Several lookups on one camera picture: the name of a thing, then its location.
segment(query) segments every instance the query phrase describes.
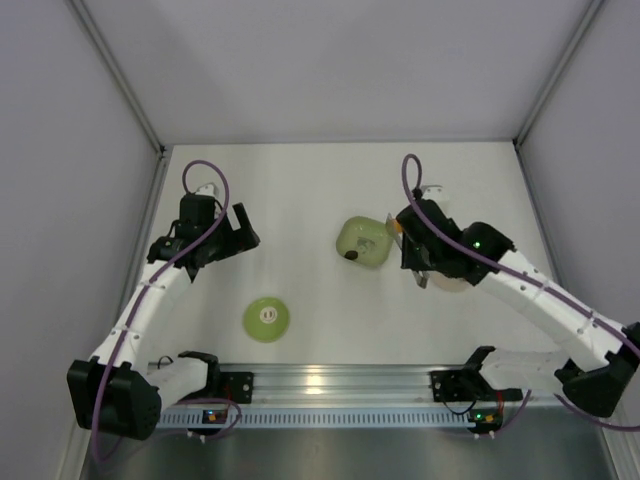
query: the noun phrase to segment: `gray wall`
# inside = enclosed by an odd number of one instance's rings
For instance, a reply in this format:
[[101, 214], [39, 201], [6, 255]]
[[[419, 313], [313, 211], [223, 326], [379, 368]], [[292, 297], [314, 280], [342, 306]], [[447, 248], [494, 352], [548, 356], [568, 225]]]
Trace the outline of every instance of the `gray wall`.
[[[608, 2], [524, 146], [561, 275], [640, 321], [640, 2]], [[640, 423], [640, 382], [625, 398]]]
[[0, 476], [53, 478], [154, 154], [62, 0], [0, 3]]
[[161, 139], [510, 139], [586, 0], [87, 0]]

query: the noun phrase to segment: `green plate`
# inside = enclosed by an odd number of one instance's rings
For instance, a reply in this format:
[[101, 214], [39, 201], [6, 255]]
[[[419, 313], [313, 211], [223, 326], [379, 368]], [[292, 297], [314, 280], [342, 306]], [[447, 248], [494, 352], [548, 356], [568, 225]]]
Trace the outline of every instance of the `green plate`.
[[254, 340], [275, 342], [289, 327], [289, 309], [277, 298], [260, 298], [247, 307], [242, 323]]

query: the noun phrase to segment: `perforated metal strip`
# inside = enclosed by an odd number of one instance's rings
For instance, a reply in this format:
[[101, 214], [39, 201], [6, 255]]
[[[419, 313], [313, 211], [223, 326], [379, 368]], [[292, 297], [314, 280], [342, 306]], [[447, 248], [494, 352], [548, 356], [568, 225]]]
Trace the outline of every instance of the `perforated metal strip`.
[[[170, 408], [157, 428], [221, 428], [203, 423], [206, 407]], [[235, 419], [233, 412], [228, 425]], [[466, 428], [466, 416], [456, 416], [441, 408], [252, 408], [245, 407], [237, 428]]]

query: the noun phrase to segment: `white table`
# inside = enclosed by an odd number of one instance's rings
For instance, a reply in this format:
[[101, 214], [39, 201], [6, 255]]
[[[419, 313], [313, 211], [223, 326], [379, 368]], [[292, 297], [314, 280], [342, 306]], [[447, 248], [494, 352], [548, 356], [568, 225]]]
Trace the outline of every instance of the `white table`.
[[[449, 214], [461, 228], [490, 223], [549, 272], [509, 143], [179, 146], [151, 240], [178, 216], [183, 168], [202, 158], [225, 172], [232, 203], [244, 203], [262, 243], [200, 271], [155, 347], [157, 357], [199, 350], [223, 363], [459, 364], [479, 345], [555, 350], [542, 332], [484, 292], [421, 290], [400, 270], [395, 247], [379, 270], [338, 256], [335, 240], [345, 220], [384, 221], [387, 212], [407, 205], [400, 165], [408, 152], [422, 159], [423, 183], [446, 188]], [[220, 184], [207, 167], [191, 172], [192, 189]], [[245, 333], [242, 315], [267, 295], [287, 304], [291, 324], [284, 337], [261, 344]]]

